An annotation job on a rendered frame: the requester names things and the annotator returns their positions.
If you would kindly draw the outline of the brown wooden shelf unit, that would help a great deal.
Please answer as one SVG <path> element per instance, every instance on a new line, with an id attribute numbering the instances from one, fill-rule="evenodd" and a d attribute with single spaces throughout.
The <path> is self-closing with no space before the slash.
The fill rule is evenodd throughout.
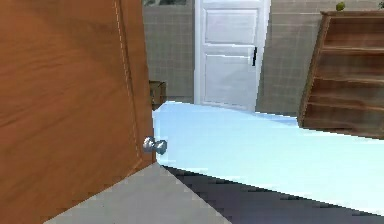
<path id="1" fill-rule="evenodd" d="M 384 10 L 321 15 L 298 125 L 384 139 Z"/>

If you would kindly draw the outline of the brown wooden room door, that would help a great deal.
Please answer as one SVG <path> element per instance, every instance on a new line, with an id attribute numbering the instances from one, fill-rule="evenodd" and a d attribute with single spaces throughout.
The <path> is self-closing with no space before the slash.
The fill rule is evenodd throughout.
<path id="1" fill-rule="evenodd" d="M 0 0 L 0 224 L 153 164 L 152 133 L 142 0 Z"/>

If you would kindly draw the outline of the white panelled room door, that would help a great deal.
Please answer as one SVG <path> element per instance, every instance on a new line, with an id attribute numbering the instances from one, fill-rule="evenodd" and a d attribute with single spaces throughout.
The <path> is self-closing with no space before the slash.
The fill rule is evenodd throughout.
<path id="1" fill-rule="evenodd" d="M 270 6 L 271 0 L 195 0 L 196 104 L 256 108 Z"/>

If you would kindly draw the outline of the pale blue bed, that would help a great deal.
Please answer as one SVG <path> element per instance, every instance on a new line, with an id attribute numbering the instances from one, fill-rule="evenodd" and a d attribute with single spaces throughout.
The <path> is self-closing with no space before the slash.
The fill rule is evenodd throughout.
<path id="1" fill-rule="evenodd" d="M 160 164 L 384 216 L 384 140 L 295 118 L 168 101 L 153 113 Z"/>

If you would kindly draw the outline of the silver round door knob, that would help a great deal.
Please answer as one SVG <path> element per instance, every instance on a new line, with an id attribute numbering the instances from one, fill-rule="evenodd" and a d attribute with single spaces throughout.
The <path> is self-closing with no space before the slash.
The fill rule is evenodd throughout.
<path id="1" fill-rule="evenodd" d="M 156 152 L 163 155 L 167 150 L 167 142 L 165 140 L 156 140 L 153 136 L 147 136 L 143 142 L 144 152 Z"/>

